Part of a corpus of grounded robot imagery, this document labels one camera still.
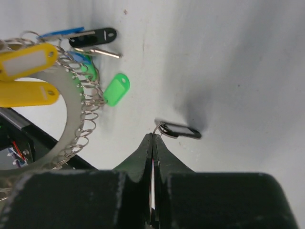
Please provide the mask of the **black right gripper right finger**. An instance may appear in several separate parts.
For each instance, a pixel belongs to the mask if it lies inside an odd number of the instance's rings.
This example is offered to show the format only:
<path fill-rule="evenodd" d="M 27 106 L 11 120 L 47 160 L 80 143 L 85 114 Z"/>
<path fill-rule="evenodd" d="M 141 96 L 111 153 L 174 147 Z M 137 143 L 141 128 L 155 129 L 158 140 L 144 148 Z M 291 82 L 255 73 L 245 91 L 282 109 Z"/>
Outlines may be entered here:
<path fill-rule="evenodd" d="M 194 172 L 153 136 L 156 215 L 162 229 L 296 229 L 278 181 L 259 172 Z"/>

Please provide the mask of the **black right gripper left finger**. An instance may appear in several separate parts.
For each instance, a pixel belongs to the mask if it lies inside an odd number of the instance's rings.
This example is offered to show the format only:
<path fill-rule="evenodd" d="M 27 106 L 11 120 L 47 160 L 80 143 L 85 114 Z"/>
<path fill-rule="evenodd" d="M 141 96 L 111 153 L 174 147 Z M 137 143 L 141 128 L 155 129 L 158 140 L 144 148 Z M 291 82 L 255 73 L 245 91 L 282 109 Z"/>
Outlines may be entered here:
<path fill-rule="evenodd" d="M 3 229 L 143 229 L 151 220 L 153 136 L 113 170 L 26 173 L 0 213 Z"/>

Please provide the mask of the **key with black tag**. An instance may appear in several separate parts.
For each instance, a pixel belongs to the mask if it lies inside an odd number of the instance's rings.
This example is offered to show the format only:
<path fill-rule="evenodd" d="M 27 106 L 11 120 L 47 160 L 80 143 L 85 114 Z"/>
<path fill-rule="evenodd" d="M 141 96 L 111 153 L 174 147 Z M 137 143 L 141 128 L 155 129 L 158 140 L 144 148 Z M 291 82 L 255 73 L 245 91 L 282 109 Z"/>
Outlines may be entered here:
<path fill-rule="evenodd" d="M 169 138 L 177 139 L 179 137 L 187 137 L 192 139 L 201 139 L 202 134 L 197 130 L 187 125 L 181 125 L 177 123 L 171 123 L 162 119 L 155 119 L 156 129 L 162 135 Z"/>

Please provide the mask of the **large keyring with many rings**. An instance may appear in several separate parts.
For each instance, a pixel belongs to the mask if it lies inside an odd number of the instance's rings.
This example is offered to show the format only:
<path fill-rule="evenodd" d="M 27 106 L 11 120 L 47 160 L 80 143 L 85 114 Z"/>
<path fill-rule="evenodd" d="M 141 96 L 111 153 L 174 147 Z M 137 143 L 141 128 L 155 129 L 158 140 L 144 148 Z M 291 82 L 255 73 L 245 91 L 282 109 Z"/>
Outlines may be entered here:
<path fill-rule="evenodd" d="M 114 105 L 115 101 L 101 89 L 97 68 L 75 59 L 70 50 L 62 48 L 61 41 L 70 38 L 76 54 L 94 56 L 108 52 L 95 43 L 78 41 L 85 35 L 82 30 L 38 35 L 34 41 L 25 35 L 23 32 L 17 38 L 0 42 L 0 108 L 51 105 L 62 97 L 67 114 L 90 112 L 83 128 L 94 131 L 97 110 L 105 104 Z M 1 200 L 8 198 L 23 174 L 0 177 Z"/>

